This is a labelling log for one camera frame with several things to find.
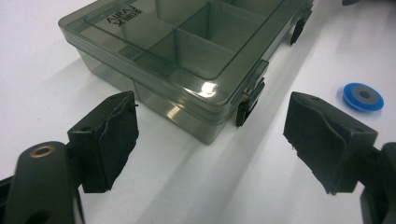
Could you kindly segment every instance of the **blue round object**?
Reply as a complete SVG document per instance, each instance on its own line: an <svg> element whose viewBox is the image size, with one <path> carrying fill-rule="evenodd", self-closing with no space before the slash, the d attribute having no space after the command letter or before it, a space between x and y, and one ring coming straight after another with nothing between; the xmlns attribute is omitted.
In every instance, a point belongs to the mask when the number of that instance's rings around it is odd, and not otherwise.
<svg viewBox="0 0 396 224"><path fill-rule="evenodd" d="M384 100L377 91L360 83L349 83L344 87L344 100L362 112L377 111L384 106Z"/></svg>

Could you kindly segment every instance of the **compartment organizer box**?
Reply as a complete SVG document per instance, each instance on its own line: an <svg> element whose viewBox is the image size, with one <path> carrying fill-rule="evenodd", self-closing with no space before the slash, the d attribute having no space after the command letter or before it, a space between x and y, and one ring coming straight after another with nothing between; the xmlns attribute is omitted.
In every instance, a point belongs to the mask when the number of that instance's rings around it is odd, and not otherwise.
<svg viewBox="0 0 396 224"><path fill-rule="evenodd" d="M101 0L59 21L88 68L212 143L243 125L268 61L312 0Z"/></svg>

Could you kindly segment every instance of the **logo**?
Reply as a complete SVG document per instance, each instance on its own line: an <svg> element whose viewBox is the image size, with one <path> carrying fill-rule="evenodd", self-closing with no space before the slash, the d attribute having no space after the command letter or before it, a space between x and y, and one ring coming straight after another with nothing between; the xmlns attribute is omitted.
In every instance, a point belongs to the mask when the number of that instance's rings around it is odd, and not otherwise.
<svg viewBox="0 0 396 224"><path fill-rule="evenodd" d="M138 16L143 11L135 7L129 6L123 10L116 12L111 17L107 17L107 21L110 24L122 26L125 22Z"/></svg>

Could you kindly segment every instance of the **tackle box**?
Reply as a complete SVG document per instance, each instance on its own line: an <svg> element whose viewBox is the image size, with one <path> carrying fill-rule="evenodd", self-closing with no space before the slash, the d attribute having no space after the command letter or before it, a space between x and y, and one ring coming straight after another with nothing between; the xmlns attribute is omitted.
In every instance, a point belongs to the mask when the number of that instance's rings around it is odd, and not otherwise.
<svg viewBox="0 0 396 224"><path fill-rule="evenodd" d="M210 144L235 112L236 125L244 123L270 57L293 26L298 37L311 7L312 0L100 0L59 25L94 74Z"/></svg>

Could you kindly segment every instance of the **white surface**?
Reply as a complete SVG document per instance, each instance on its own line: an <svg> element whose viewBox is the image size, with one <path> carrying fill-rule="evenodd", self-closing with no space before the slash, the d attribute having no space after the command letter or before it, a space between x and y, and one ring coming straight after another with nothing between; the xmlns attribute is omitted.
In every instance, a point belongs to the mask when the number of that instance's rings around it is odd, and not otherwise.
<svg viewBox="0 0 396 224"><path fill-rule="evenodd" d="M119 92L91 74L57 21L90 0L1 1L0 179L18 156L66 132ZM396 2L317 0L296 44L280 47L247 123L206 146L144 106L140 136L113 190L82 194L88 223L361 223L359 197L327 195L282 135L291 91L316 95L395 141ZM340 90L380 91L382 111L349 109Z"/></svg>

